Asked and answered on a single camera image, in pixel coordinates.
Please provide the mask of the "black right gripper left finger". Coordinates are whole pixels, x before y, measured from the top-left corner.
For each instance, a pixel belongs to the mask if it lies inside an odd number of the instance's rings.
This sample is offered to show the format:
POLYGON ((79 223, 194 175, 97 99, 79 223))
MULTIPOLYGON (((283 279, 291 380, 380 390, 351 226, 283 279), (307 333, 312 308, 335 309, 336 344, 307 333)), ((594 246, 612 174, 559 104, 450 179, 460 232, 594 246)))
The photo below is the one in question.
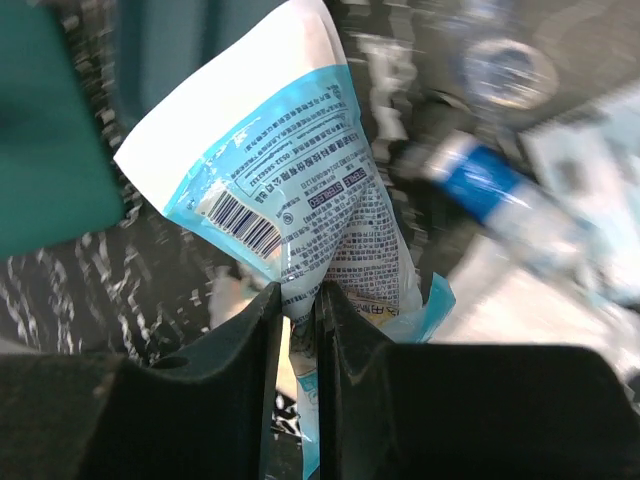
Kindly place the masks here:
POLYGON ((123 355, 1 359, 5 479, 261 479, 282 331, 268 285, 143 367, 123 355))

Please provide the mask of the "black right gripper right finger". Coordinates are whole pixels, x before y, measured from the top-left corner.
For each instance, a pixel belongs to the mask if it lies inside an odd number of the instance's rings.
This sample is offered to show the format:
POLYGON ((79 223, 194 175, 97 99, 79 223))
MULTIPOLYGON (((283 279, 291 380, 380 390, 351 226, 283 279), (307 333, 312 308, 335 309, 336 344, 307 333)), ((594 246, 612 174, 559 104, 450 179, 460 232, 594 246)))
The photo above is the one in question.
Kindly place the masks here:
POLYGON ((576 346, 399 344, 315 302, 323 479, 635 479, 639 417, 576 346))

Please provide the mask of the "blue cotton swab bag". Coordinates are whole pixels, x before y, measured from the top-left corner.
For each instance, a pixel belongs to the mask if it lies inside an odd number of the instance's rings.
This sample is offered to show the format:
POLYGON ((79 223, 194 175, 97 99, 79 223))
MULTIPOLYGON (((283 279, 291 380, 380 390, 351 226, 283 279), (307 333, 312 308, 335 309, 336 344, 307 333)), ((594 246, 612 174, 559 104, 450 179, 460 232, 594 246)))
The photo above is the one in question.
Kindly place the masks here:
POLYGON ((320 463, 310 316, 322 282, 400 342, 427 340, 455 303, 442 277, 419 288, 325 4, 275 8, 151 110, 115 160, 165 218, 280 284, 310 476, 320 463))

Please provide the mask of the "teal medicine kit box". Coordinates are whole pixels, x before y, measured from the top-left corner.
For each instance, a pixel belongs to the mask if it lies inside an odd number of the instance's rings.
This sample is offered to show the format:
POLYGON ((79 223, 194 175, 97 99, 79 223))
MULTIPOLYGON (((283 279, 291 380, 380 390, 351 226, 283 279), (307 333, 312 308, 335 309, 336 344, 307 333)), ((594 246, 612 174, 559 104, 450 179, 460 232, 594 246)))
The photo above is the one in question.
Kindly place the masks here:
POLYGON ((74 68, 45 7, 1 4, 1 256, 118 223, 124 200, 74 68))

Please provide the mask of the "blue divided tray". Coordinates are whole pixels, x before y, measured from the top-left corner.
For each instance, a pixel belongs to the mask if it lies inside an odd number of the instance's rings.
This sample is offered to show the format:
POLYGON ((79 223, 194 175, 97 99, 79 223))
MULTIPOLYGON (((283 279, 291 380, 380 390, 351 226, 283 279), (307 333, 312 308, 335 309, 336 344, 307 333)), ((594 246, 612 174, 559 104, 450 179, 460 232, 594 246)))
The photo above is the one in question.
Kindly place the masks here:
POLYGON ((278 1, 117 1, 112 21, 120 122, 133 128, 183 80, 247 33, 278 1))

